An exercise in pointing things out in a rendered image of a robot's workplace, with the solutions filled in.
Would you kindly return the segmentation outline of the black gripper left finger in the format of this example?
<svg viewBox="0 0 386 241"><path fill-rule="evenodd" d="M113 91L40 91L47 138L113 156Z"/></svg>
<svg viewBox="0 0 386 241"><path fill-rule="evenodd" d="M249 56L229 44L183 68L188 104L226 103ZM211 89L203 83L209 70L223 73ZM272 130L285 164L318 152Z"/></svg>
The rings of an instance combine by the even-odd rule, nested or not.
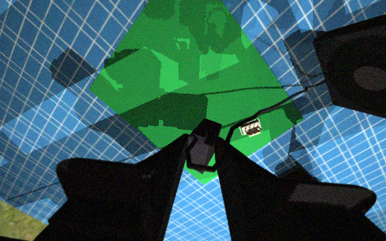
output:
<svg viewBox="0 0 386 241"><path fill-rule="evenodd" d="M186 161L189 134L139 163L70 158L56 166L67 199L91 197L141 206L145 241L164 241Z"/></svg>

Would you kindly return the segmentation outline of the green circuit board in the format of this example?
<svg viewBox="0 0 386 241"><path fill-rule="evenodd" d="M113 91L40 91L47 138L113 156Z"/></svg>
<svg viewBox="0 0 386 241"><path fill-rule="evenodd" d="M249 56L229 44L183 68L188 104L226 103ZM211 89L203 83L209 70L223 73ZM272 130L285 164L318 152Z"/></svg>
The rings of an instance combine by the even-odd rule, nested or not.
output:
<svg viewBox="0 0 386 241"><path fill-rule="evenodd" d="M204 118L226 140L289 97L222 0L149 0L89 90L159 149ZM248 157L303 119L289 99L230 144Z"/></svg>

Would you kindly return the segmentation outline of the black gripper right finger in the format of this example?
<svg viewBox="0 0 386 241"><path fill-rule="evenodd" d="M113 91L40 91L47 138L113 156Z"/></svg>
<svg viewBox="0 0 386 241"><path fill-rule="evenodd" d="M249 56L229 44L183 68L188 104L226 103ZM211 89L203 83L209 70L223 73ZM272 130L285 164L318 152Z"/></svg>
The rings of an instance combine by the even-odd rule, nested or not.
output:
<svg viewBox="0 0 386 241"><path fill-rule="evenodd" d="M279 178L231 144L217 173L231 241L269 241L290 207L365 215L377 201L373 190L360 185Z"/></svg>

